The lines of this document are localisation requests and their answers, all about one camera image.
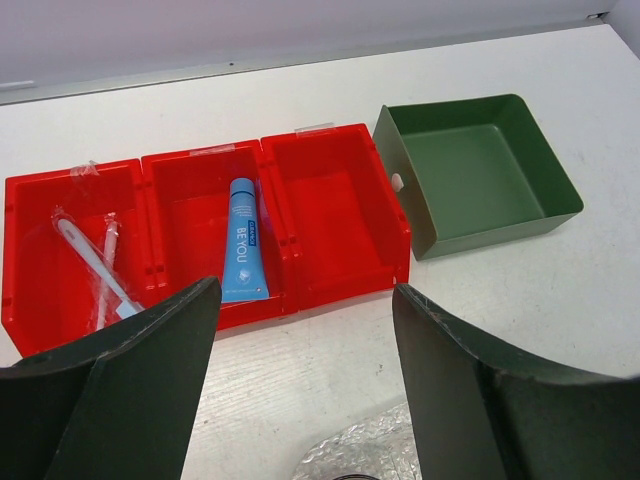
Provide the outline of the blue toothpaste tube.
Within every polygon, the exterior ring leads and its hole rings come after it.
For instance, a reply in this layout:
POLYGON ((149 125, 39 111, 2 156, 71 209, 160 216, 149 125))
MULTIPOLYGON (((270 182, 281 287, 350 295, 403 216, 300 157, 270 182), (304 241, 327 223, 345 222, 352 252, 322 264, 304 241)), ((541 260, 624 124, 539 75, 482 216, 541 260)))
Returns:
POLYGON ((268 297, 254 183, 248 178, 237 178, 230 184, 222 302, 258 301, 268 297))

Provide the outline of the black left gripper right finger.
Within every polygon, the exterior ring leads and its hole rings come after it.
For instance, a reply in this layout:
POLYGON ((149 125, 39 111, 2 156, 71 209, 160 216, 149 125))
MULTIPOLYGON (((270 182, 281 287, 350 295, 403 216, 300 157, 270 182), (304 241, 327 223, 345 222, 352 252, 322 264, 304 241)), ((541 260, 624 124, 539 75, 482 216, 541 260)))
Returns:
POLYGON ((639 381, 564 365, 398 285, 393 323, 426 479, 635 479, 639 381))

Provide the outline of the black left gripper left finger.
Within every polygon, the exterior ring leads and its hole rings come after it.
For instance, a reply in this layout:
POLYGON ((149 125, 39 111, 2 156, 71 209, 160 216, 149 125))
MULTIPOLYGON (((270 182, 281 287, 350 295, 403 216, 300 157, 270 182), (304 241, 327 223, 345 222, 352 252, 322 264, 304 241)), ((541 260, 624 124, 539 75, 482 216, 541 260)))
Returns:
POLYGON ((202 278, 1 371, 5 479, 177 479, 221 307, 202 278))

